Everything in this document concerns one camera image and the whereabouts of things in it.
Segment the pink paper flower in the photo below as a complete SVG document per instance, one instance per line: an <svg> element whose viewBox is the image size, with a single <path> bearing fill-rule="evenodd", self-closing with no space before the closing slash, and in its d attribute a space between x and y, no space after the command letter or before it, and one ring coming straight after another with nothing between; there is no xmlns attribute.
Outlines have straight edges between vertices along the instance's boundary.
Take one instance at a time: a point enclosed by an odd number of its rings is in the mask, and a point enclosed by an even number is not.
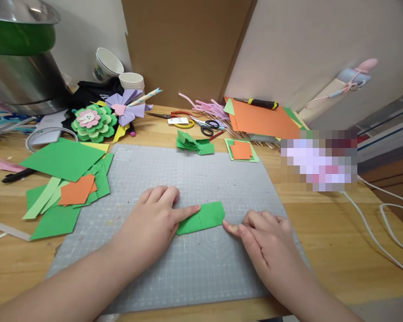
<svg viewBox="0 0 403 322"><path fill-rule="evenodd" d="M99 123L100 115L95 110L86 110L76 120L81 127L91 128Z"/></svg>

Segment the left hand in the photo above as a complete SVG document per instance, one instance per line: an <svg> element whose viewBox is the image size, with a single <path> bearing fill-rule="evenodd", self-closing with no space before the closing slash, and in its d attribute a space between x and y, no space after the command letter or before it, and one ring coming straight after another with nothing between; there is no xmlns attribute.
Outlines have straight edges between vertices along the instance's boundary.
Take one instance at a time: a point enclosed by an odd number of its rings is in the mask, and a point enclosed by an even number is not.
<svg viewBox="0 0 403 322"><path fill-rule="evenodd" d="M179 195L174 186L146 190L111 239L132 274L137 276L151 266L168 248L179 223L200 210L200 205L173 209Z"/></svg>

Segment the pen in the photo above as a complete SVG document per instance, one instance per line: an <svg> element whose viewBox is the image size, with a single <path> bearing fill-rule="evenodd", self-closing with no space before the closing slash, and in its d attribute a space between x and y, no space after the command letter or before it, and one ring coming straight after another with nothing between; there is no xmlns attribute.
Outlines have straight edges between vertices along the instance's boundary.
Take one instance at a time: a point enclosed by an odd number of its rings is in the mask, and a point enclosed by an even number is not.
<svg viewBox="0 0 403 322"><path fill-rule="evenodd" d="M129 128L129 130L130 130L130 135L131 135L132 137L135 137L135 136L136 136L136 130L134 129L133 122L130 123L130 128Z"/></svg>
<svg viewBox="0 0 403 322"><path fill-rule="evenodd" d="M249 105L254 105L258 107L264 107L269 110L275 110L278 108L279 104L278 102L271 102L271 101L263 101L263 100L257 100L254 98L249 98L249 99L242 99L242 98L235 98L236 101L243 102L243 103L248 103Z"/></svg>
<svg viewBox="0 0 403 322"><path fill-rule="evenodd" d="M25 169L23 171L17 172L15 174L8 174L3 180L3 183L11 183L15 182L17 180L20 180L22 178L28 177L30 174L36 173L36 170L33 169Z"/></svg>

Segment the stacked paper cups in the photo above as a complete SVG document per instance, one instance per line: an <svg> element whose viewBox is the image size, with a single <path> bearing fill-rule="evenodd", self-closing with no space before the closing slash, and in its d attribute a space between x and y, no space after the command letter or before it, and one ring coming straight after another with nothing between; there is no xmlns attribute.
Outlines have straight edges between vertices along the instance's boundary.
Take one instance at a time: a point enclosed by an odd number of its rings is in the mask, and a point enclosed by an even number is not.
<svg viewBox="0 0 403 322"><path fill-rule="evenodd" d="M120 75L120 82L124 89L138 89L145 95L145 82L143 76L136 73L122 73Z"/></svg>

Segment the price tag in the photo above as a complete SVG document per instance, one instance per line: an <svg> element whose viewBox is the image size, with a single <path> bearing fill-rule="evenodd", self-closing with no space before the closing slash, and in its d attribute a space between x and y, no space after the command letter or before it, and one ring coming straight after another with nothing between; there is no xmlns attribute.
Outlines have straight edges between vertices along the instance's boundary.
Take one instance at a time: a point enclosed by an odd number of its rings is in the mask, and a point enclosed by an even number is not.
<svg viewBox="0 0 403 322"><path fill-rule="evenodd" d="M167 120L169 124L188 124L188 118L170 118Z"/></svg>

